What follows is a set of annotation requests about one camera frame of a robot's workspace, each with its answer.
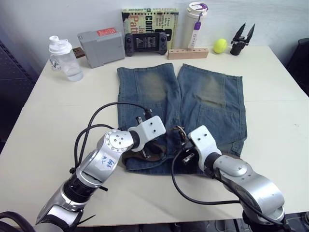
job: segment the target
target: tennis ball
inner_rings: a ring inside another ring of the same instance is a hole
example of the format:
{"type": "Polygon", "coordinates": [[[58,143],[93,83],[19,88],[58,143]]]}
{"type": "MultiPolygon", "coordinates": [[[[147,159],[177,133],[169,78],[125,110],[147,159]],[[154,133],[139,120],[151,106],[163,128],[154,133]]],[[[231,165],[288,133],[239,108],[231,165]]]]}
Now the tennis ball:
{"type": "Polygon", "coordinates": [[[224,52],[227,47],[227,42],[225,39],[218,39],[213,46],[213,50],[215,53],[224,52]]]}

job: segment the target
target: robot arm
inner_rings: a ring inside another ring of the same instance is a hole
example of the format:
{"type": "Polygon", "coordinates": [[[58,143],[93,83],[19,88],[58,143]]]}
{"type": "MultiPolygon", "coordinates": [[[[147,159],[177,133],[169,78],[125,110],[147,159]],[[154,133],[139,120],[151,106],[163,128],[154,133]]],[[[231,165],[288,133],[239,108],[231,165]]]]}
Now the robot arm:
{"type": "Polygon", "coordinates": [[[60,186],[40,211],[35,230],[73,230],[91,195],[113,173],[122,153],[131,149],[140,151],[147,142],[165,132],[160,117],[154,116],[128,131],[114,129],[105,133],[98,141],[97,148],[83,160],[76,172],[60,186]]]}
{"type": "MultiPolygon", "coordinates": [[[[284,219],[284,198],[278,187],[266,177],[257,174],[250,164],[227,155],[222,155],[216,142],[205,126],[201,126],[188,135],[199,154],[199,168],[210,169],[216,178],[229,184],[246,202],[253,205],[267,217],[281,222],[284,219]]],[[[268,226],[270,223],[258,216],[240,200],[245,217],[251,224],[268,226]]]]}

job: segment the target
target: red label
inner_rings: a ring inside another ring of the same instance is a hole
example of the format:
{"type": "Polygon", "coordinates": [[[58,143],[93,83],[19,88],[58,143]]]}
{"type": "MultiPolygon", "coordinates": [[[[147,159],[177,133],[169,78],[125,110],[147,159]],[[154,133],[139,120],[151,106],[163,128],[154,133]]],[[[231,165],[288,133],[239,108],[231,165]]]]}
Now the red label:
{"type": "Polygon", "coordinates": [[[107,28],[107,29],[103,29],[103,30],[97,30],[97,34],[99,36],[103,36],[103,35],[109,35],[109,34],[114,34],[116,33],[116,29],[115,28],[107,28]]]}

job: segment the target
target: wooden block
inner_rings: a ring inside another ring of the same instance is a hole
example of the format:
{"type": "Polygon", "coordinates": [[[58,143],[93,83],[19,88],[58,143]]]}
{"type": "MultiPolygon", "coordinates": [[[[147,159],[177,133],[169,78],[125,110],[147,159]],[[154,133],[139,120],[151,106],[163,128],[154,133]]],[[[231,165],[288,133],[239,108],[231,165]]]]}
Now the wooden block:
{"type": "Polygon", "coordinates": [[[170,49],[168,59],[197,59],[206,58],[208,49],[205,47],[194,48],[192,50],[185,49],[170,49]]]}

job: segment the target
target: clear water bottle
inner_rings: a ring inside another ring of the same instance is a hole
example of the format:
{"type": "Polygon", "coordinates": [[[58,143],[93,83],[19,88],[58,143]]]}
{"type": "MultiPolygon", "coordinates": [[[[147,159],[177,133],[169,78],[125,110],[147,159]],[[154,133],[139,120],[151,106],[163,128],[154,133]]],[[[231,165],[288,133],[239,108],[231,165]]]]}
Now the clear water bottle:
{"type": "Polygon", "coordinates": [[[83,72],[79,66],[72,45],[68,40],[60,40],[58,36],[49,37],[49,52],[59,63],[62,71],[70,81],[79,81],[83,77],[83,72]]]}

